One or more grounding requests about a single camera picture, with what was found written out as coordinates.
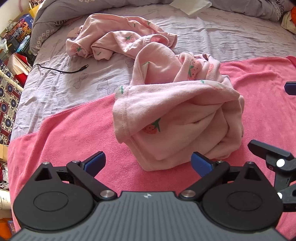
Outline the pink strawberry shirt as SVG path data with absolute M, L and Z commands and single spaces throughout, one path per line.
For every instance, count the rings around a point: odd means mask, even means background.
M 176 55 L 152 42 L 137 54 L 113 106 L 114 132 L 146 171 L 227 158 L 242 141 L 244 98 L 209 54 Z

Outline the pink towel blanket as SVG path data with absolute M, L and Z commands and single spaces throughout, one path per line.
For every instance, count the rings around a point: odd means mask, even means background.
M 245 100 L 242 113 L 243 139 L 229 163 L 241 165 L 254 159 L 246 144 L 255 138 L 295 151 L 295 97 L 283 85 L 295 80 L 295 57 L 267 57 L 220 63 L 210 55 L 138 57 L 128 87 L 147 94 L 154 84 L 159 97 L 175 103 L 202 80 L 228 78 L 232 89 Z M 37 132 L 15 138 L 9 145 L 8 170 L 11 201 L 44 161 L 64 166 L 85 159 L 98 151 L 106 154 L 106 166 L 97 179 L 115 192 L 181 191 L 199 176 L 189 163 L 168 161 L 145 171 L 127 145 L 114 134 L 112 108 L 114 95 L 90 101 L 45 118 Z

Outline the patterned fabric storage box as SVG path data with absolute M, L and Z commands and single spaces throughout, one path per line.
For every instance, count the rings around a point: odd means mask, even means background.
M 1 144 L 9 145 L 22 91 L 19 82 L 1 60 Z

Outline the white folded paper tissue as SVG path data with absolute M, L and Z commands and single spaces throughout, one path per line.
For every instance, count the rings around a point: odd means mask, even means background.
M 170 6 L 193 16 L 211 7 L 212 3 L 208 0 L 174 0 L 170 3 Z

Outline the pink strawberry pants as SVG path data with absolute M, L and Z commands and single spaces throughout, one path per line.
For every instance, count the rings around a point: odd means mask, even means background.
M 70 57 L 94 57 L 97 61 L 109 60 L 113 53 L 134 59 L 151 42 L 173 49 L 177 40 L 176 34 L 166 32 L 140 16 L 96 13 L 69 32 L 66 53 Z

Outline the colourful printed box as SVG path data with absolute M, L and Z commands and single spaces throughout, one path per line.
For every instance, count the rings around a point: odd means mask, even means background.
M 30 14 L 22 15 L 20 20 L 4 35 L 4 39 L 10 41 L 15 38 L 21 43 L 27 35 L 31 34 L 33 18 Z

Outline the grey floral duvet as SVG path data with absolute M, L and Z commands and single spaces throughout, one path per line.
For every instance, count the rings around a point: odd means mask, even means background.
M 68 20 L 105 9 L 123 6 L 170 4 L 172 1 L 43 1 L 33 20 L 30 50 L 37 55 L 43 42 Z M 223 11 L 278 21 L 292 10 L 295 1 L 210 1 L 212 7 Z

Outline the yellow paper bag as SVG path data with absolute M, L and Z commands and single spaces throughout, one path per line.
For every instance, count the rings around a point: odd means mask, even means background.
M 43 3 L 43 1 L 29 1 L 28 10 L 29 10 L 30 15 L 33 18 L 36 16 L 38 9 L 42 3 Z

